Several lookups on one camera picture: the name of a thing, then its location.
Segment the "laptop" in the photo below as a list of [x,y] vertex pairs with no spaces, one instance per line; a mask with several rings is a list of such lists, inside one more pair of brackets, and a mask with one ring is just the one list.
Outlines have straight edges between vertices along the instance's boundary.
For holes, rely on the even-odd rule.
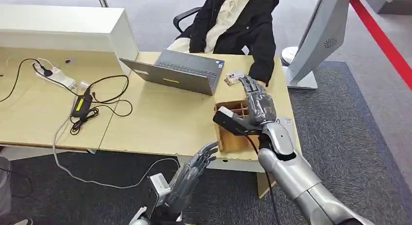
[[165,50],[156,65],[119,58],[143,80],[213,95],[224,61]]

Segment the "power adapter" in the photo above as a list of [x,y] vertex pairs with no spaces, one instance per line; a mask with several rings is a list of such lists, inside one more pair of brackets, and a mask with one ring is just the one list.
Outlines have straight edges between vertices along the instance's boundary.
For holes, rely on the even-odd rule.
[[73,107],[71,116],[75,118],[85,119],[89,112],[91,101],[93,100],[90,95],[90,88],[88,88],[85,93],[77,97],[76,104]]
[[54,81],[60,82],[61,84],[65,85],[69,89],[73,89],[76,87],[76,81],[72,78],[67,77],[59,68],[54,67],[51,70],[46,69],[43,65],[33,63],[33,67],[38,71],[36,72],[36,76],[42,78],[48,82],[56,84],[60,87],[63,87],[60,84],[57,84]]

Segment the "chair armrest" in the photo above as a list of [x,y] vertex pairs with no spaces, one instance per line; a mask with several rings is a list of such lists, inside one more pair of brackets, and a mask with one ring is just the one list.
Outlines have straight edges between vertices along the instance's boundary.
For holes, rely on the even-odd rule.
[[173,25],[176,27],[177,30],[180,31],[180,33],[182,33],[183,31],[182,31],[182,29],[180,29],[180,27],[179,27],[180,21],[182,21],[183,19],[185,19],[185,18],[187,18],[187,17],[189,17],[189,16],[191,16],[191,15],[193,15],[193,14],[196,14],[200,9],[201,9],[201,7],[196,7],[196,8],[193,8],[193,9],[191,9],[191,10],[188,10],[188,11],[186,11],[186,12],[184,12],[184,13],[179,14],[178,16],[174,17],[174,19],[173,19]]

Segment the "robotic arm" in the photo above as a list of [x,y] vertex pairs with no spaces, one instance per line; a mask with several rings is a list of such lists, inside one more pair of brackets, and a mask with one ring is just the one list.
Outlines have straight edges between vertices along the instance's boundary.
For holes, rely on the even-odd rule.
[[336,199],[294,149],[286,128],[275,122],[273,100],[249,76],[240,78],[249,107],[248,121],[221,107],[214,121],[234,135],[259,135],[259,163],[273,174],[279,187],[293,200],[310,225],[373,225]]
[[[248,120],[220,107],[213,121],[237,136],[259,135],[258,160],[280,188],[299,207],[309,225],[373,225],[336,199],[309,163],[295,150],[286,128],[276,122],[273,100],[249,76],[240,78],[246,92]],[[217,142],[205,145],[180,167],[170,184],[161,173],[148,177],[148,194],[130,225],[179,224],[199,177],[218,151]]]

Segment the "power strip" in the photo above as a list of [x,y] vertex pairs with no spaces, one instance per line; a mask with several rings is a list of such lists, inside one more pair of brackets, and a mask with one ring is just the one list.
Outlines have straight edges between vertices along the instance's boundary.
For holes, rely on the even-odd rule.
[[48,82],[51,82],[53,84],[56,84],[60,87],[63,87],[60,84],[57,84],[55,82],[53,82],[52,80],[55,80],[57,82],[60,82],[61,84],[67,86],[69,89],[73,89],[77,86],[76,81],[72,78],[67,77],[59,68],[54,67],[52,68],[51,72],[52,75],[49,77],[45,77],[44,76],[44,70],[40,67],[40,65],[38,63],[34,64],[34,67],[36,68],[37,71],[39,71],[40,73],[43,73],[43,75],[40,75],[39,73],[36,72],[36,76],[39,78],[42,78]]

